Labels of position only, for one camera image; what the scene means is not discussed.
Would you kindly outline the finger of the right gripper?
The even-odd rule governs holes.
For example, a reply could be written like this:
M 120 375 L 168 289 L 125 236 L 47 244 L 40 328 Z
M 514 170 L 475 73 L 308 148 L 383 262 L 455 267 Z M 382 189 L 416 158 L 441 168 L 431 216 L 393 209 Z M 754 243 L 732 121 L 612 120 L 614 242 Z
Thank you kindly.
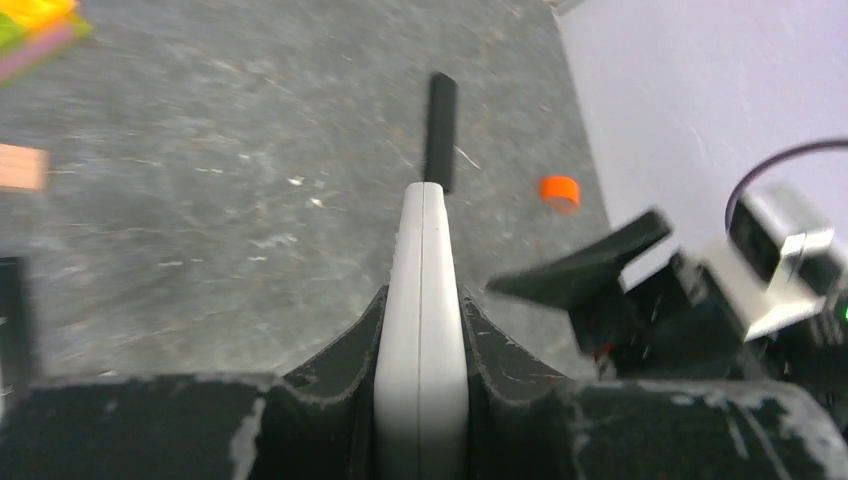
M 672 233 L 661 212 L 641 216 L 582 249 L 547 264 L 491 278 L 490 292 L 569 310 L 618 282 L 633 260 Z

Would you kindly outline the black remote control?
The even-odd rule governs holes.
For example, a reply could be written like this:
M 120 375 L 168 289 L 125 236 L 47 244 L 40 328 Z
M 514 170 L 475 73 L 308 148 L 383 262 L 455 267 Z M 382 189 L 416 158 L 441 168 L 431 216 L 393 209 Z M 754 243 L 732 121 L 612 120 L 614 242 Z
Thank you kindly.
M 457 83 L 434 72 L 429 84 L 423 180 L 440 185 L 445 195 L 454 191 L 457 106 Z

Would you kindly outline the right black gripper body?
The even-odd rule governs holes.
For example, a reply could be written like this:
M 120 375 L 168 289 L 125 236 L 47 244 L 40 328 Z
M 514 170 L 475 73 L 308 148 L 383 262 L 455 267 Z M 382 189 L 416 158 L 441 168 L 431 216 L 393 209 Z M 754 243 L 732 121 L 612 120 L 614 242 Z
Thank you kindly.
M 740 379 L 734 323 L 709 272 L 680 251 L 634 288 L 614 281 L 572 309 L 601 379 Z

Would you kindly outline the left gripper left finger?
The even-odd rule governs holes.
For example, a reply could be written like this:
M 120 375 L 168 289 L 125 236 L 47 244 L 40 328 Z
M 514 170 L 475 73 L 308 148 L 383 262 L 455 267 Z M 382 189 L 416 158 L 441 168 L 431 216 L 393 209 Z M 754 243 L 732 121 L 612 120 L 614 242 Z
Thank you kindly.
M 58 377 L 1 425 L 5 479 L 372 479 L 387 300 L 286 375 Z

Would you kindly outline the white remote control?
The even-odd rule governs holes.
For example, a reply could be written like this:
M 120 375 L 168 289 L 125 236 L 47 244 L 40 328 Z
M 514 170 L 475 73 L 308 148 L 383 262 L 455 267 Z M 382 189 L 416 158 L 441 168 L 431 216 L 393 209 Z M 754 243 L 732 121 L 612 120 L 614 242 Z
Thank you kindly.
M 469 387 L 444 192 L 405 191 L 374 380 L 382 479 L 467 475 Z

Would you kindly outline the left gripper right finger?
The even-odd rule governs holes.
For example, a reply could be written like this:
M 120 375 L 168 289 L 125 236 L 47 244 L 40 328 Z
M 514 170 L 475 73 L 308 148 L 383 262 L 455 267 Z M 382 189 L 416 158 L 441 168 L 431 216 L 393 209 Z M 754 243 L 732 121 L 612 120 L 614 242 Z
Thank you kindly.
M 847 446 L 799 387 L 575 381 L 458 291 L 473 479 L 843 479 Z

